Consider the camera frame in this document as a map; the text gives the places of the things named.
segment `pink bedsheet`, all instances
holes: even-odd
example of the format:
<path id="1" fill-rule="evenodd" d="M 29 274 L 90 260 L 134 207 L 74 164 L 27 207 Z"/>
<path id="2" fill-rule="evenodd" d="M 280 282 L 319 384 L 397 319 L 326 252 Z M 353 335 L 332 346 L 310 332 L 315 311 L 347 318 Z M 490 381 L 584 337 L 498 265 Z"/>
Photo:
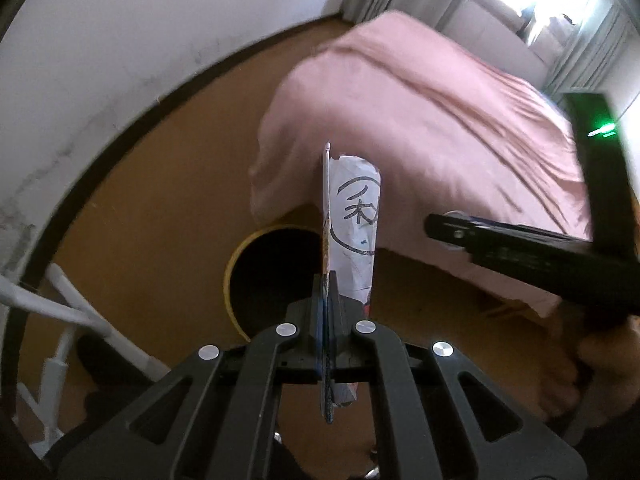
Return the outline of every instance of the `pink bedsheet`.
<path id="1" fill-rule="evenodd" d="M 542 316 L 558 298 L 471 264 L 423 233 L 461 210 L 587 238 L 571 127 L 527 82 L 400 12 L 350 30 L 280 85 L 250 170 L 255 218 L 321 201 L 321 153 L 359 155 L 382 175 L 377 245 L 437 266 Z"/>

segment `green light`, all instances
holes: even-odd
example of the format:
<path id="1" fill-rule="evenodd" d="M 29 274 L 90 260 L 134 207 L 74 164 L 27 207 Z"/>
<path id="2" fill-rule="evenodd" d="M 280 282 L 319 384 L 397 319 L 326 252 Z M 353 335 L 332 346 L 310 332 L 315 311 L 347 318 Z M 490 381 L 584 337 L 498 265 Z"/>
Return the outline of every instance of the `green light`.
<path id="1" fill-rule="evenodd" d="M 593 137 L 593 136 L 596 136 L 597 134 L 610 134 L 615 129 L 616 129 L 616 123 L 607 123 L 604 126 L 601 126 L 600 128 L 598 128 L 597 130 L 593 130 L 592 132 L 589 132 L 587 134 L 587 137 Z"/>

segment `wooden floor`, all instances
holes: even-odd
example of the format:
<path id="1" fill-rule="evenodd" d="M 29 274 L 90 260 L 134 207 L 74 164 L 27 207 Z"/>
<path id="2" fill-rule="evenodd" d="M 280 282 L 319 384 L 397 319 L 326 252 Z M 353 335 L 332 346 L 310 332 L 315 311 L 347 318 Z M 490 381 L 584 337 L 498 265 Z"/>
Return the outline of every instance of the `wooden floor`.
<path id="1" fill-rule="evenodd" d="M 287 72 L 347 28 L 339 20 L 321 23 L 216 79 L 142 139 L 69 229 L 55 262 L 121 332 L 167 364 L 204 344 L 242 342 L 226 315 L 222 277 L 233 250 L 256 229 L 248 168 L 260 118 Z M 311 208 L 287 220 L 319 226 Z M 388 251 L 376 254 L 375 320 L 416 344 L 451 341 L 535 411 L 542 331 L 519 317 L 488 319 L 480 299 L 486 300 L 472 286 L 436 269 Z M 55 322 L 30 317 L 20 378 L 32 391 L 60 331 Z M 92 387 L 72 356 L 63 430 L 82 420 L 82 398 Z M 284 391 L 284 443 L 319 479 L 347 478 L 370 466 L 370 405 L 366 387 L 359 391 L 360 399 L 338 410 L 332 426 L 321 420 L 316 388 Z M 32 428 L 24 410 L 20 414 Z"/>

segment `yellow rim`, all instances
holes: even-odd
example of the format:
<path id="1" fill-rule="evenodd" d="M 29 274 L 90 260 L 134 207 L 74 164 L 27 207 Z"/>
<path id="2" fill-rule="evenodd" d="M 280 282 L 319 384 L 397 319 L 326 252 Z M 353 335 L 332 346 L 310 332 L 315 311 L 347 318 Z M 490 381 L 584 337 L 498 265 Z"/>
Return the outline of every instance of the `yellow rim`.
<path id="1" fill-rule="evenodd" d="M 229 319 L 231 320 L 231 323 L 233 323 L 234 327 L 236 327 L 236 330 L 238 330 L 238 333 L 247 342 L 251 341 L 251 338 L 249 338 L 249 336 L 244 332 L 244 330 L 242 330 L 242 327 L 238 323 L 238 320 L 236 319 L 236 315 L 234 314 L 233 307 L 231 306 L 231 293 L 229 291 L 229 288 L 231 285 L 231 272 L 234 270 L 234 267 L 236 266 L 236 262 L 238 261 L 240 254 L 242 254 L 242 252 L 249 246 L 249 244 L 251 244 L 254 240 L 260 238 L 265 234 L 271 233 L 272 231 L 278 231 L 280 229 L 299 229 L 301 231 L 310 231 L 312 233 L 320 234 L 315 229 L 310 229 L 308 227 L 303 227 L 303 226 L 293 225 L 293 224 L 280 224 L 280 225 L 272 225 L 269 227 L 265 227 L 264 229 L 260 229 L 255 233 L 250 234 L 247 238 L 245 238 L 242 241 L 242 243 L 238 245 L 234 253 L 231 255 L 231 258 L 229 258 L 228 263 L 226 264 L 225 277 L 222 283 L 222 292 L 225 297 L 226 313 L 228 314 Z"/>

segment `black trash can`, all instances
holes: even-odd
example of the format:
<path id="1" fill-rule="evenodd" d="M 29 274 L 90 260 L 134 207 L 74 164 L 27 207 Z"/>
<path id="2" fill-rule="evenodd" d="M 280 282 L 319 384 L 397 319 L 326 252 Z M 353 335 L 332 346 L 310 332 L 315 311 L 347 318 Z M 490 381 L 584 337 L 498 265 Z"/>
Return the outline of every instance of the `black trash can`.
<path id="1" fill-rule="evenodd" d="M 298 226 L 255 232 L 234 251 L 223 284 L 226 310 L 247 341 L 284 320 L 287 305 L 311 296 L 322 268 L 321 236 Z"/>

